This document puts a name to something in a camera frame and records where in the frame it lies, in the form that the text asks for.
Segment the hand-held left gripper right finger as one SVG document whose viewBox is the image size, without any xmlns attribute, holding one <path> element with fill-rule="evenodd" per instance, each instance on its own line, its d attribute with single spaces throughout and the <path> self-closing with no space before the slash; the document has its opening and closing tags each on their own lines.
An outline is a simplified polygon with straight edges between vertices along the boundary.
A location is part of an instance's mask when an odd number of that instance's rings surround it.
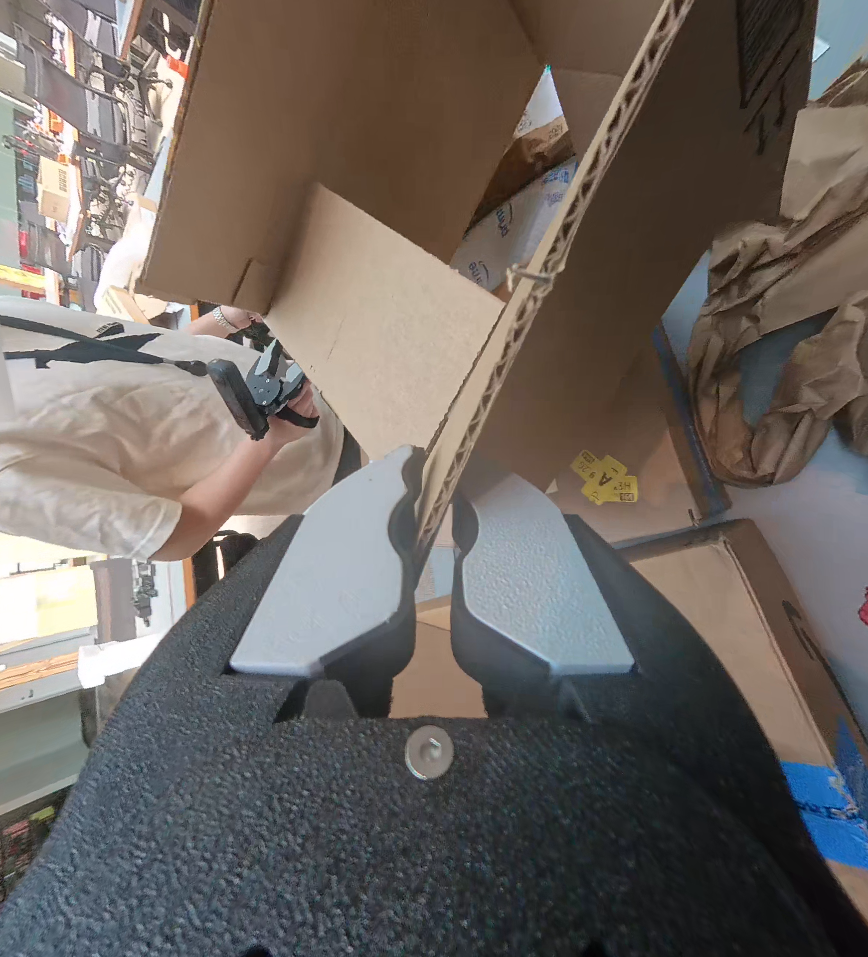
<svg viewBox="0 0 868 957">
<path fill-rule="evenodd" d="M 569 679 L 635 661 L 562 514 L 508 471 L 466 471 L 453 502 L 451 647 L 489 718 L 556 708 Z"/>
</svg>

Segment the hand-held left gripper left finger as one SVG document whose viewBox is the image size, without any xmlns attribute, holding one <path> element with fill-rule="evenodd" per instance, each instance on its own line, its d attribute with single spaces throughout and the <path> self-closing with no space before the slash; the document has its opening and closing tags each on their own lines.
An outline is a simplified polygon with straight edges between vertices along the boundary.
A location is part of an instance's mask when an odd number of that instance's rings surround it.
<svg viewBox="0 0 868 957">
<path fill-rule="evenodd" d="M 229 666 L 328 679 L 359 714 L 388 714 L 416 647 L 416 501 L 425 454 L 401 446 L 312 504 Z"/>
</svg>

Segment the large cardboard box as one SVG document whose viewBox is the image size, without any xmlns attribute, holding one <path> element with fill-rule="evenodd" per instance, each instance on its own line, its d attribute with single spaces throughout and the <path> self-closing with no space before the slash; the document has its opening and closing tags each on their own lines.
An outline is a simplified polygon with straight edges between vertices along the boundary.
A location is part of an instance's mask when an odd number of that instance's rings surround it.
<svg viewBox="0 0 868 957">
<path fill-rule="evenodd" d="M 139 287 L 265 312 L 372 460 L 541 492 L 727 226 L 777 215 L 817 2 L 212 2 Z M 452 269 L 551 67 L 584 152 L 502 302 Z"/>
</svg>

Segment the another person's forearm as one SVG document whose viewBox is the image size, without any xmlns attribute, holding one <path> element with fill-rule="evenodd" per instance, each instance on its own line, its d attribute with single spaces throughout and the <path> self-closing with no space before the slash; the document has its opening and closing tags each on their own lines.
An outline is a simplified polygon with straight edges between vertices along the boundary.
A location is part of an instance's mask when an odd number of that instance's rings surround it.
<svg viewBox="0 0 868 957">
<path fill-rule="evenodd" d="M 244 310 L 242 308 L 220 305 L 223 307 L 223 311 L 226 314 L 228 321 L 237 327 L 237 331 L 233 333 L 228 333 L 226 329 L 219 327 L 215 324 L 212 317 L 212 309 L 205 313 L 204 315 L 199 316 L 188 324 L 185 330 L 192 336 L 203 336 L 203 337 L 215 337 L 221 339 L 228 339 L 236 334 L 243 332 L 249 327 L 261 321 L 261 317 L 257 313 Z"/>
<path fill-rule="evenodd" d="M 150 559 L 180 561 L 198 552 L 224 527 L 226 520 L 238 513 L 275 455 L 305 431 L 275 418 L 265 437 L 243 439 L 225 462 L 180 497 L 181 511 L 174 531 Z"/>
</svg>

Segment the flat cardboard with yellow sticker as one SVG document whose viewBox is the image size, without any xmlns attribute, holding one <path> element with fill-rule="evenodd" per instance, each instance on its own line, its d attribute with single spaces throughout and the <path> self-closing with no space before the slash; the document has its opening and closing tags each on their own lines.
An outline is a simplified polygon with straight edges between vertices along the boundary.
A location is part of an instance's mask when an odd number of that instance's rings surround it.
<svg viewBox="0 0 868 957">
<path fill-rule="evenodd" d="M 693 424 L 687 382 L 660 325 L 618 392 L 547 488 L 610 544 L 637 544 L 719 520 L 731 507 Z"/>
</svg>

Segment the cardboard box with blue tape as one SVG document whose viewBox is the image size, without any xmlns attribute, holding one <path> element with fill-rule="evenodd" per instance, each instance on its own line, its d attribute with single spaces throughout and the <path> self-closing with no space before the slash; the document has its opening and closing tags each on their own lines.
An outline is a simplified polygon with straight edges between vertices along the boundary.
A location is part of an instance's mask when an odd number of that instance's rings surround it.
<svg viewBox="0 0 868 957">
<path fill-rule="evenodd" d="M 868 740 L 765 537 L 733 520 L 620 550 L 717 654 L 868 922 Z"/>
</svg>

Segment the wooden workbench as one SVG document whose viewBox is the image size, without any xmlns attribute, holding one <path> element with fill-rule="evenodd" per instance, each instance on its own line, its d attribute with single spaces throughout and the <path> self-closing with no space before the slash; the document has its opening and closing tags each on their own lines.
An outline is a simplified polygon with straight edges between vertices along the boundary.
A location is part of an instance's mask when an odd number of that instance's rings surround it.
<svg viewBox="0 0 868 957">
<path fill-rule="evenodd" d="M 0 663 L 0 715 L 80 691 L 79 652 L 23 664 Z"/>
</svg>

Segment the white padded mailer blue print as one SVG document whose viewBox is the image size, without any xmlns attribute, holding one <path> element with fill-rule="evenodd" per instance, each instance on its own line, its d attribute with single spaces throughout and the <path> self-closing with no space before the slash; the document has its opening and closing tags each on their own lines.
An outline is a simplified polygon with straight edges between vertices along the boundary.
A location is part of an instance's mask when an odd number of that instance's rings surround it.
<svg viewBox="0 0 868 957">
<path fill-rule="evenodd" d="M 561 162 L 471 227 L 450 267 L 488 292 L 507 283 L 508 270 L 526 266 L 569 191 L 579 161 Z"/>
</svg>

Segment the brown paper mailer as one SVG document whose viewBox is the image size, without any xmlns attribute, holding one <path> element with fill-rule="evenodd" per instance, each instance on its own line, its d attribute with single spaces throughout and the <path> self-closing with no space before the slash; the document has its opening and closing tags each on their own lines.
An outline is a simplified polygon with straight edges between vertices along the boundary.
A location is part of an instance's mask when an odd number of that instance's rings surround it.
<svg viewBox="0 0 868 957">
<path fill-rule="evenodd" d="M 574 155 L 566 119 L 558 116 L 515 138 L 475 209 L 468 226 L 473 226 L 488 213 Z"/>
</svg>

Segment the crumpled brown packing paper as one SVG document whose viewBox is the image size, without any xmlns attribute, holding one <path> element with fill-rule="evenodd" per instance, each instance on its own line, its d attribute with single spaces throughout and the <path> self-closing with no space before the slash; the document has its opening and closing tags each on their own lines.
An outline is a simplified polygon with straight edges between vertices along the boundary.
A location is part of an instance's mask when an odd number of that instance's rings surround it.
<svg viewBox="0 0 868 957">
<path fill-rule="evenodd" d="M 694 421 L 715 475 L 747 488 L 787 483 L 832 428 L 868 457 L 868 58 L 799 112 L 775 224 L 722 234 L 707 275 L 688 361 Z M 749 425 L 741 353 L 826 313 Z"/>
</svg>

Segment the small brown cardboard box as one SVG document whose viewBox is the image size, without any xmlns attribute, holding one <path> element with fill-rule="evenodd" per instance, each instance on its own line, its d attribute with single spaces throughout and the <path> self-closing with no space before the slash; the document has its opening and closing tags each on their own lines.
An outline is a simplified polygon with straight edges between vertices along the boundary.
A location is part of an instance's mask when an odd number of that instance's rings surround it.
<svg viewBox="0 0 868 957">
<path fill-rule="evenodd" d="M 38 212 L 57 223 L 68 220 L 76 177 L 68 162 L 40 157 L 36 177 Z"/>
</svg>

